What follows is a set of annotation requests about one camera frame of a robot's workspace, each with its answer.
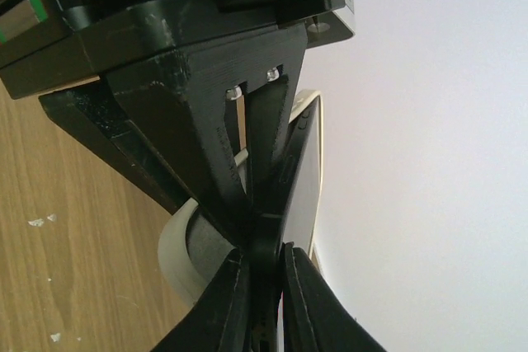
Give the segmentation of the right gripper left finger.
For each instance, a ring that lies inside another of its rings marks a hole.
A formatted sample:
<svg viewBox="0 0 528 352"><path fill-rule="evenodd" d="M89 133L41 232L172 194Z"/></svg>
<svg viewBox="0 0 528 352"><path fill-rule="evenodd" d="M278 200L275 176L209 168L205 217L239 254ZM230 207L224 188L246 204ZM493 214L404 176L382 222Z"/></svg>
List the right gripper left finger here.
<svg viewBox="0 0 528 352"><path fill-rule="evenodd" d="M238 249L226 256L196 305L154 351L247 351L250 269Z"/></svg>

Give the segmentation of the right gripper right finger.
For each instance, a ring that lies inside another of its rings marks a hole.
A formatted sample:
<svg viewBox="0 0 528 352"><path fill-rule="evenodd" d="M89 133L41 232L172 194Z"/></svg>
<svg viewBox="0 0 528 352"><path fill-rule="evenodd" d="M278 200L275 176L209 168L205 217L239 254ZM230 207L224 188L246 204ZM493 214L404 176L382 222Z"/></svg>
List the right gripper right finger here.
<svg viewBox="0 0 528 352"><path fill-rule="evenodd" d="M341 305L303 249L283 246L283 274L286 351L384 350Z"/></svg>

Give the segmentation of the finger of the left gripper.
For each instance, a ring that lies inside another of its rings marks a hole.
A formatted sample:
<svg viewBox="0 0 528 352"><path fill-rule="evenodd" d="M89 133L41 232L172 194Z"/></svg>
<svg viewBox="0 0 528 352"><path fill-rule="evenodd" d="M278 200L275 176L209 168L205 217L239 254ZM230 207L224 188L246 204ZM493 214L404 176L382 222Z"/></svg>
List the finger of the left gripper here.
<svg viewBox="0 0 528 352"><path fill-rule="evenodd" d="M107 87L75 87L39 97L48 118L174 214L189 199L151 151Z"/></svg>
<svg viewBox="0 0 528 352"><path fill-rule="evenodd" d="M303 25L262 29L175 49L107 77L120 107L235 246L249 243L252 207L284 150L306 47ZM245 102L249 187L224 123L235 87Z"/></svg>

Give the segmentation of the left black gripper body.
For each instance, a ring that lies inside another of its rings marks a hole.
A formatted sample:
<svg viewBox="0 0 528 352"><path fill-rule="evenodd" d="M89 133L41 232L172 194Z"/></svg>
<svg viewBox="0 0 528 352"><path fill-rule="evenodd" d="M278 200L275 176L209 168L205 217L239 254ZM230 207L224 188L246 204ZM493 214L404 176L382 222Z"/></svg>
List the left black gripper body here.
<svg viewBox="0 0 528 352"><path fill-rule="evenodd" d="M20 99L187 45L274 31L344 0L1 0L1 80Z"/></svg>

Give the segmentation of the beige phone case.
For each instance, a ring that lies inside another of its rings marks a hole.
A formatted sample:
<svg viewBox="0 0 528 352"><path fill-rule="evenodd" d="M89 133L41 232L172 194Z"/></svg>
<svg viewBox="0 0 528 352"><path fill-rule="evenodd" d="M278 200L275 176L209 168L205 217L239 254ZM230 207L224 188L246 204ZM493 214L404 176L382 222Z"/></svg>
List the beige phone case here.
<svg viewBox="0 0 528 352"><path fill-rule="evenodd" d="M323 97L320 91L297 93L290 123L310 105L315 116L285 225L285 242L313 252L318 208L323 187ZM190 198L168 220L158 241L158 262L163 276L188 307L196 304L224 258L233 249Z"/></svg>

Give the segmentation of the black smartphone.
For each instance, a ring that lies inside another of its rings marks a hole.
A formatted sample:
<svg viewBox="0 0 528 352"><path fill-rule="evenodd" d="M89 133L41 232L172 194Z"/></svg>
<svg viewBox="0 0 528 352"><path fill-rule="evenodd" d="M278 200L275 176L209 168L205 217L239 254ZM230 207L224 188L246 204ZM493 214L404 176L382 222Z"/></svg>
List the black smartphone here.
<svg viewBox="0 0 528 352"><path fill-rule="evenodd" d="M306 98L288 126L285 151L257 206L256 230L249 251L251 351L277 351L282 333L283 246L310 252L321 194L321 97Z"/></svg>

